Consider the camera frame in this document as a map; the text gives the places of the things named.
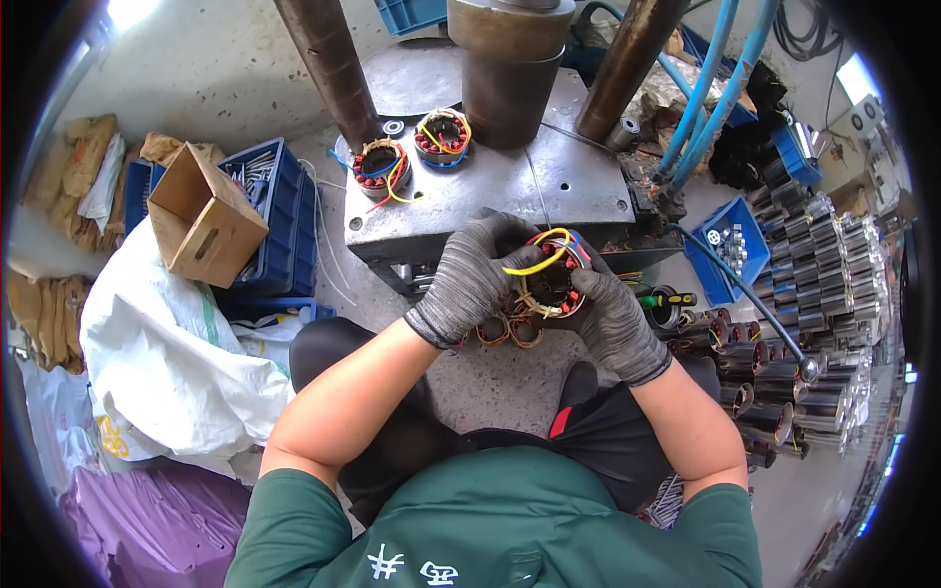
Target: black pants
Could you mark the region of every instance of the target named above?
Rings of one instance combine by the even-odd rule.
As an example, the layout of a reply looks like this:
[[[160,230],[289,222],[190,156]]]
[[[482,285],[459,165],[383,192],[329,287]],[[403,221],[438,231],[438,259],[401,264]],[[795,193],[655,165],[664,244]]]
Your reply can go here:
[[[290,368],[301,391],[320,373],[350,355],[375,333],[335,317],[304,326],[291,344]],[[713,398],[719,394],[715,371],[693,356],[680,363]],[[571,457],[594,471],[619,510],[632,513],[657,491],[672,468],[650,422],[621,382],[600,389],[573,406],[564,428],[550,439],[506,429],[482,429],[459,435],[432,410],[424,377],[392,412],[369,447],[340,470],[339,483],[364,526],[408,478],[459,453],[492,447],[535,445]]]

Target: metal workbench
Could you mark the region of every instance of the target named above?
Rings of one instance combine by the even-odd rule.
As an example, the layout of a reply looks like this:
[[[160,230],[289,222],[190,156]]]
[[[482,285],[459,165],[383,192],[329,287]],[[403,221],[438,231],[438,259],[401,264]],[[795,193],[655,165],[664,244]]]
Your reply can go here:
[[[395,292],[414,299],[430,283],[447,237],[467,221],[470,213],[482,207],[513,213],[540,227],[551,223],[553,227],[578,230],[596,247],[612,240],[636,238],[638,235],[628,235],[637,220],[636,204],[617,157],[569,135],[575,133],[575,118],[587,93],[574,70],[559,70],[544,124],[532,143],[512,151],[495,151],[472,143],[464,161],[454,169],[434,169],[418,159],[412,140],[417,119],[406,119],[406,130],[398,138],[409,154],[414,173],[398,195],[404,199],[423,198],[414,203],[391,201],[366,214],[375,201],[360,191],[353,174],[348,173],[346,245]],[[334,151],[352,163],[353,154],[342,136]],[[636,258],[636,263],[628,260],[627,266],[636,266],[630,269],[681,250],[675,236],[665,235],[654,242],[645,237],[648,250]],[[617,259],[624,261],[629,256],[622,250]],[[417,282],[412,279],[422,275],[425,278]]]

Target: purple bag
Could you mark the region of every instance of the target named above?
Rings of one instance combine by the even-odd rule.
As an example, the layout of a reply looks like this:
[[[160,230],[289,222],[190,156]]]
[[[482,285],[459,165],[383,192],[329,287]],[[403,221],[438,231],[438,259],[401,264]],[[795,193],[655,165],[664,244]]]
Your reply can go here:
[[[168,462],[106,476],[77,468],[59,507],[115,588],[196,588],[222,586],[249,496],[234,480]]]

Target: hand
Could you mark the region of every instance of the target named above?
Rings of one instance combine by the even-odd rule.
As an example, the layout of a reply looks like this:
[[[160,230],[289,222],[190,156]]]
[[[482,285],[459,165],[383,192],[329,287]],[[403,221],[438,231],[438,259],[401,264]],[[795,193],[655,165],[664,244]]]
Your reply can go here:
[[[523,269],[544,258],[537,246],[523,246],[501,259],[496,259],[498,251],[538,233],[518,216],[483,209],[448,237],[431,288],[406,313],[408,325],[438,349],[456,345],[506,301],[519,278],[504,267]]]
[[[574,330],[604,367],[628,386],[640,386],[670,367],[673,355],[647,324],[634,292],[621,283],[600,254],[582,240],[592,270],[572,272],[572,286],[587,298],[581,310],[566,319],[546,319],[540,326]]]

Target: red stripe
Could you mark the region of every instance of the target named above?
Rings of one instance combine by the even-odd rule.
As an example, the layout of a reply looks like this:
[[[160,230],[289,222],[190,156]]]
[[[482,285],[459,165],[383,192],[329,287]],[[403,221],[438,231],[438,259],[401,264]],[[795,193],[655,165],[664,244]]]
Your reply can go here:
[[[562,409],[562,412],[555,415],[555,421],[552,421],[552,427],[549,429],[549,438],[553,438],[556,435],[559,435],[566,430],[566,422],[568,422],[568,413],[572,411],[571,406],[566,406]]]

